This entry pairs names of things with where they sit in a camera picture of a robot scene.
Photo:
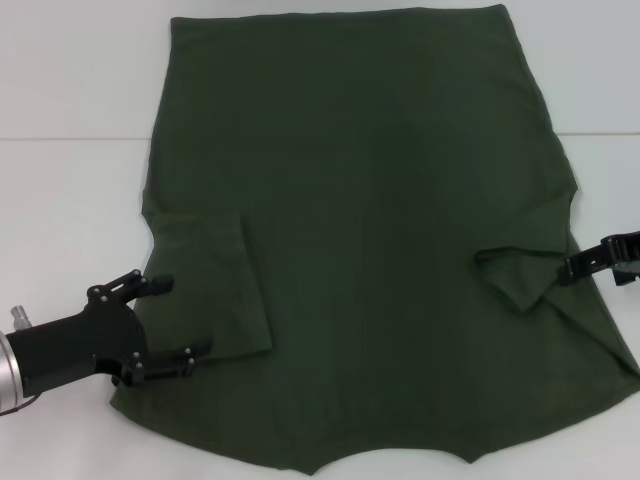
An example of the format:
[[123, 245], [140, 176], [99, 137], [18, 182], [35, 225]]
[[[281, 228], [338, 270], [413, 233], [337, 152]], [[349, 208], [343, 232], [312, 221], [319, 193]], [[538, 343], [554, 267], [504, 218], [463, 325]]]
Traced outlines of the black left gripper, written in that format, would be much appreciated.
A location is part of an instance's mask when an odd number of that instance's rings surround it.
[[190, 377], [213, 341], [148, 352], [144, 329], [127, 305], [173, 287], [172, 275], [150, 278], [133, 270], [91, 286], [80, 313], [9, 334], [23, 392], [41, 394], [95, 374], [114, 376], [128, 386]]

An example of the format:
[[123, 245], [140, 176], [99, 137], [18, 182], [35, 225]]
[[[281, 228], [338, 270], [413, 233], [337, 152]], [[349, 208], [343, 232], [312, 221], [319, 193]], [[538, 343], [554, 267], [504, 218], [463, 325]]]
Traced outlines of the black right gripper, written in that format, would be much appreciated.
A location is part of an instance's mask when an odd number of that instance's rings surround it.
[[617, 286], [639, 279], [639, 233], [610, 235], [600, 244], [564, 259], [558, 270], [561, 286], [573, 285], [603, 270], [611, 270]]

